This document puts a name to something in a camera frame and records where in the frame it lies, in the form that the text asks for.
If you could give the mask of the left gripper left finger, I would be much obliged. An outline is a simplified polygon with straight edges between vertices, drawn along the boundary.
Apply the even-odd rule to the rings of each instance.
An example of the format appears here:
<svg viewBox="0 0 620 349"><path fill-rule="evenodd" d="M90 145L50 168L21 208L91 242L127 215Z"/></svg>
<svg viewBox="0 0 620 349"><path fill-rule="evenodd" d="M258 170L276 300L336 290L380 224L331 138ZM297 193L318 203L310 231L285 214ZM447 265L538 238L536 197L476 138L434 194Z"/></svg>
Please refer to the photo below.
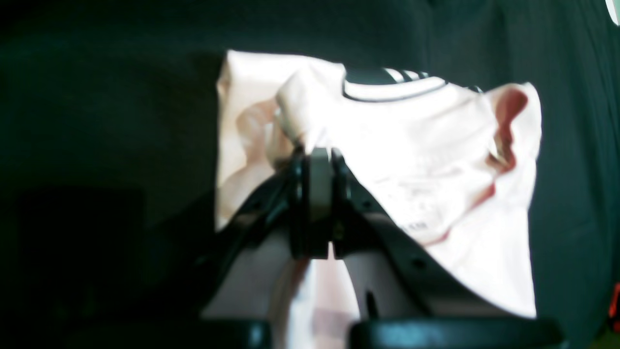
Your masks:
<svg viewBox="0 0 620 349"><path fill-rule="evenodd" d="M325 148L296 149L219 233L185 228L141 242L153 285L126 319L265 319L272 292L292 260L325 260L332 235L332 164Z"/></svg>

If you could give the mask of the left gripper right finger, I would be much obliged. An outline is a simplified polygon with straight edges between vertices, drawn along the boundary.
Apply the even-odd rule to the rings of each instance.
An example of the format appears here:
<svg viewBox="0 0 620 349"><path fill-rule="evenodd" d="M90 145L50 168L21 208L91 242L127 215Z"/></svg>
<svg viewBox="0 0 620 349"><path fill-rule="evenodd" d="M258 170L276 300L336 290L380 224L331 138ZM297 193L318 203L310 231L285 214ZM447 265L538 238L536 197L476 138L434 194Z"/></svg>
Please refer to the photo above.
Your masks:
<svg viewBox="0 0 620 349"><path fill-rule="evenodd" d="M452 276L397 227L337 149L332 168L335 258L347 266L363 319L530 320Z"/></svg>

